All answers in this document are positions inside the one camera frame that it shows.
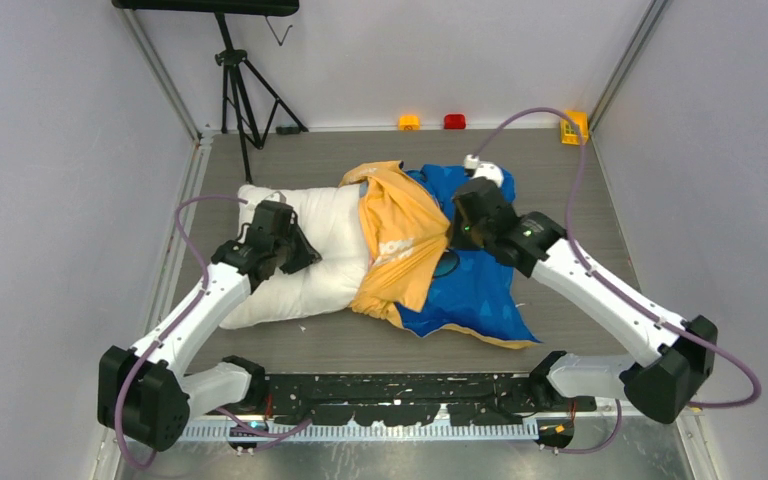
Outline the white pillow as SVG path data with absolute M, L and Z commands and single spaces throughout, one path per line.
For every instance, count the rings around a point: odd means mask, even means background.
M 307 318 L 349 306 L 368 272 L 370 253 L 359 219 L 359 202 L 366 186 L 272 189 L 241 186 L 238 222 L 253 219 L 263 200 L 294 209 L 302 233 L 321 260 L 293 274 L 280 271 L 261 283 L 250 297 L 220 323 L 237 330 L 261 323 Z

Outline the orange pillowcase with white print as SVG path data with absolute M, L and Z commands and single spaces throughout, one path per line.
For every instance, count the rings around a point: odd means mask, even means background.
M 512 297 L 514 270 L 483 250 L 451 244 L 462 166 L 400 161 L 361 164 L 341 183 L 358 185 L 367 272 L 349 307 L 425 337 L 440 330 L 508 349 L 538 344 Z

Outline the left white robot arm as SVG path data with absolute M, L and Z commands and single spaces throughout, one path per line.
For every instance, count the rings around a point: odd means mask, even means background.
M 232 405 L 244 414 L 258 412 L 267 398 L 263 367 L 238 356 L 196 374 L 187 372 L 189 366 L 219 324 L 262 283 L 320 259 L 291 206 L 259 202 L 236 238 L 210 258 L 198 257 L 200 279 L 158 326 L 131 347 L 112 346 L 102 355 L 99 422 L 119 441 L 160 452 L 173 446 L 195 417 Z

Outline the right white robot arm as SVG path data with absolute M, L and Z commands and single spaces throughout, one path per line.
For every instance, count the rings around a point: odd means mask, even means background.
M 458 238 L 561 294 L 626 350 L 609 356 L 551 352 L 529 374 L 537 406 L 551 411 L 569 398 L 603 397 L 627 401 L 653 421 L 675 421 L 714 364 L 712 351 L 684 336 L 716 342 L 710 320 L 688 321 L 655 305 L 570 242 L 547 215 L 517 214 L 486 178 L 460 186 L 453 203 Z

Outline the red toy block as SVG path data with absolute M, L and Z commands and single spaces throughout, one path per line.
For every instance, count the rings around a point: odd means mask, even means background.
M 463 113 L 448 113 L 443 117 L 445 130 L 462 130 L 467 127 L 467 119 Z

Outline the small yellow toy block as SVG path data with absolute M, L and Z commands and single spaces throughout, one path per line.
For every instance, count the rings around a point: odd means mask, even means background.
M 421 122 L 416 115 L 402 115 L 398 119 L 397 127 L 402 131 L 416 131 L 421 128 Z

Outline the yellow green toy block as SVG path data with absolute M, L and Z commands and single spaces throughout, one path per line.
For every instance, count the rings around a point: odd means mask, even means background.
M 585 145 L 589 139 L 586 112 L 565 110 L 560 121 L 560 142 L 564 145 Z

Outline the black tripod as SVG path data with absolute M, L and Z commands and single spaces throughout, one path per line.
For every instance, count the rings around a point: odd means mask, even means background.
M 215 13 L 214 18 L 223 43 L 223 49 L 214 55 L 215 63 L 222 69 L 220 133 L 228 134 L 230 121 L 235 122 L 244 179 L 251 184 L 250 148 L 262 150 L 272 131 L 277 135 L 297 135 L 307 133 L 309 128 L 255 67 L 248 52 L 234 46 L 226 15 Z M 243 70 L 271 96 L 272 106 L 263 126 L 258 124 Z

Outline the black panel on tripod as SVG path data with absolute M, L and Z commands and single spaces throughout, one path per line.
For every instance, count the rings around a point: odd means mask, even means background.
M 287 17 L 300 8 L 299 0 L 112 0 L 119 9 L 223 13 Z

